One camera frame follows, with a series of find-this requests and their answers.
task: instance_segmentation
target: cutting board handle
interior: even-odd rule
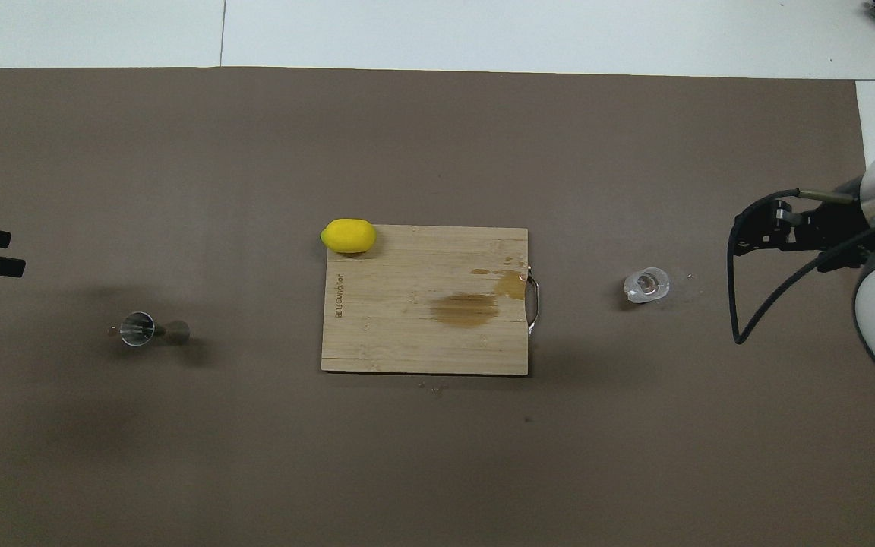
[[[529,267],[529,274],[526,277],[526,283],[532,285],[532,297],[535,299],[535,308],[532,312],[532,318],[529,318],[528,305],[525,307],[525,316],[529,322],[529,336],[532,336],[532,329],[535,328],[535,320],[539,319],[539,282],[532,277],[532,267]]]

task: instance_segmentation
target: white floor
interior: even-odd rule
[[[855,79],[875,159],[858,0],[0,0],[0,66],[218,65]]]

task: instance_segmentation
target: brown stain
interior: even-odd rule
[[[495,284],[495,294],[513,300],[525,300],[525,277],[516,270],[503,270]]]
[[[448,325],[476,327],[498,316],[498,299],[490,294],[457,293],[431,302],[431,314]]]

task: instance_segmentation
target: metal jigger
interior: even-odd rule
[[[191,329],[184,321],[171,321],[159,325],[149,314],[135,311],[126,316],[119,327],[110,327],[109,336],[121,336],[128,346],[139,347],[155,338],[160,338],[169,345],[180,346],[191,338]]]

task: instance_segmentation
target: wet stain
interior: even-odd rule
[[[476,327],[498,316],[498,299],[490,294],[457,293],[431,302],[431,313],[448,325]]]
[[[515,270],[501,271],[501,278],[495,284],[495,294],[513,300],[525,300],[525,277]]]

